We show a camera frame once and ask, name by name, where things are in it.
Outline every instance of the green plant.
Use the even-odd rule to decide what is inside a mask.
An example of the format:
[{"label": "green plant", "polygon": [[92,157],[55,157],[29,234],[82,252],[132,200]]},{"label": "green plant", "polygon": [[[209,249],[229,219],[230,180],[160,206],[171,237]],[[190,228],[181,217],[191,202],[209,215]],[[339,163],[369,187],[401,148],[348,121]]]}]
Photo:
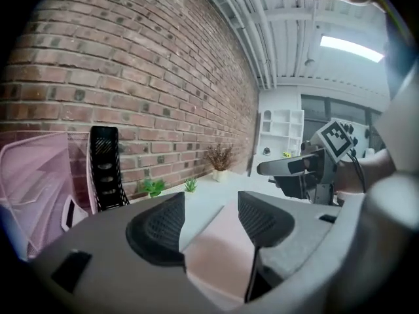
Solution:
[{"label": "green plant", "polygon": [[210,146],[207,148],[204,158],[208,160],[217,171],[225,171],[233,162],[232,154],[233,146],[221,148],[221,144],[216,147]]},{"label": "green plant", "polygon": [[185,192],[193,193],[196,190],[196,179],[190,178],[185,180]]},{"label": "green plant", "polygon": [[150,193],[150,197],[153,198],[158,196],[164,190],[164,186],[165,184],[163,180],[152,181],[150,179],[145,179],[142,184],[141,191]]}]

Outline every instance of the potted plant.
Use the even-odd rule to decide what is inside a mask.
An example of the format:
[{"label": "potted plant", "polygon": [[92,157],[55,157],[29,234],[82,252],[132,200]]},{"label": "potted plant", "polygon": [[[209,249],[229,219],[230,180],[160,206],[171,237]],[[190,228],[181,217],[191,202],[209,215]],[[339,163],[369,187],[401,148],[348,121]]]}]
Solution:
[{"label": "potted plant", "polygon": [[185,197],[191,195],[193,192],[195,192],[197,187],[196,179],[195,178],[189,178],[185,180]]},{"label": "potted plant", "polygon": [[212,178],[219,183],[225,181],[227,169],[233,162],[232,149],[232,145],[227,148],[221,148],[221,144],[219,143],[216,147],[208,147],[205,153],[205,159],[214,167]]},{"label": "potted plant", "polygon": [[146,192],[150,195],[151,198],[157,197],[165,187],[163,180],[152,181],[150,179],[145,179],[142,185],[142,192]]}]

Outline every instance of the small succulent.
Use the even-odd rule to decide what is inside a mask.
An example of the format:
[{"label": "small succulent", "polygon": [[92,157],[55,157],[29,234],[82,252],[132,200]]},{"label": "small succulent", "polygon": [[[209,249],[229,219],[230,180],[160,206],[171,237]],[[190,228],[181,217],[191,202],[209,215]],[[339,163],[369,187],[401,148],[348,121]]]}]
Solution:
[{"label": "small succulent", "polygon": [[164,190],[164,181],[152,181],[150,179],[144,180],[141,191],[150,193],[150,197],[158,196]]},{"label": "small succulent", "polygon": [[185,192],[193,193],[196,190],[196,179],[190,178],[185,180]]}]

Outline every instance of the black cable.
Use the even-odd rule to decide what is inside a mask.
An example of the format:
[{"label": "black cable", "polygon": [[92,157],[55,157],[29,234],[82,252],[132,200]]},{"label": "black cable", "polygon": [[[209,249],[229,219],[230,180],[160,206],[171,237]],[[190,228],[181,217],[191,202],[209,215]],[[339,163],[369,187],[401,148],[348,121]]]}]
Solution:
[{"label": "black cable", "polygon": [[347,155],[349,156],[349,158],[351,159],[351,161],[354,163],[355,172],[356,172],[359,180],[361,181],[362,191],[364,193],[366,193],[367,189],[366,189],[366,185],[365,185],[365,176],[364,176],[364,172],[362,170],[362,167],[359,164],[359,161],[356,158],[356,156],[352,156],[350,153],[347,153]]}]

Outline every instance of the dried plant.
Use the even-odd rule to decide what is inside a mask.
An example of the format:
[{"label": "dried plant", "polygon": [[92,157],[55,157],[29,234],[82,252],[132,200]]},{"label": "dried plant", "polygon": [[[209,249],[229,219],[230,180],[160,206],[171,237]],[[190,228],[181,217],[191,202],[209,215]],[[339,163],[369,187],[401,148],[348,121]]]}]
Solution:
[{"label": "dried plant", "polygon": [[204,158],[208,160],[217,171],[225,171],[233,163],[233,146],[221,148],[221,144],[216,147],[208,147]]}]

